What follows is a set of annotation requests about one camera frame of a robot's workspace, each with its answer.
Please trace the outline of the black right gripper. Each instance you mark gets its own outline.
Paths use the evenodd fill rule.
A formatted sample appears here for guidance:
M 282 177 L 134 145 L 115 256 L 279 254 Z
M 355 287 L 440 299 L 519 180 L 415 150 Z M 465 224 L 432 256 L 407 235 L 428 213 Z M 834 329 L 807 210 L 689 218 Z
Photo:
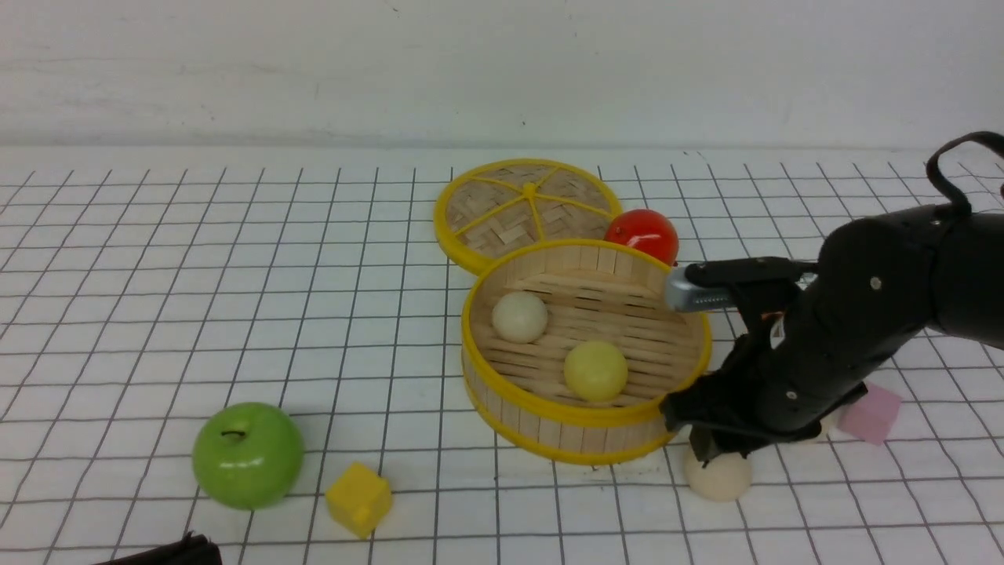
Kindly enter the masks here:
M 691 282 L 725 287 L 746 325 L 717 370 L 660 404 L 668 432 L 689 427 L 700 468 L 820 432 L 864 379 L 933 319 L 933 267 L 946 212 L 851 221 L 817 261 L 757 257 L 690 264 Z

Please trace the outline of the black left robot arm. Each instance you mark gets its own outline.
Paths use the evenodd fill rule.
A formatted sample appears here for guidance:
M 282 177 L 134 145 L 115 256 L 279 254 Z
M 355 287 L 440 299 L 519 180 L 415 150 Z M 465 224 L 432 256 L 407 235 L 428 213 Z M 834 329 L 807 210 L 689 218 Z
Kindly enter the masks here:
M 221 565 L 221 550 L 205 535 L 187 532 L 179 541 L 155 547 L 101 565 Z

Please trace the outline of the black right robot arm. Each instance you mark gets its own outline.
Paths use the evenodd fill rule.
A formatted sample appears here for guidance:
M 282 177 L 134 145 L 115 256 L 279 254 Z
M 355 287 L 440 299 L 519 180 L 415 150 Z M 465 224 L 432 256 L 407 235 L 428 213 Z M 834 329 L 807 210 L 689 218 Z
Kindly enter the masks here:
M 816 261 L 675 268 L 664 283 L 671 310 L 733 307 L 746 330 L 717 370 L 660 401 L 664 426 L 688 427 L 699 461 L 746 457 L 820 432 L 921 330 L 1001 348 L 1002 253 L 1001 214 L 929 205 L 846 223 Z

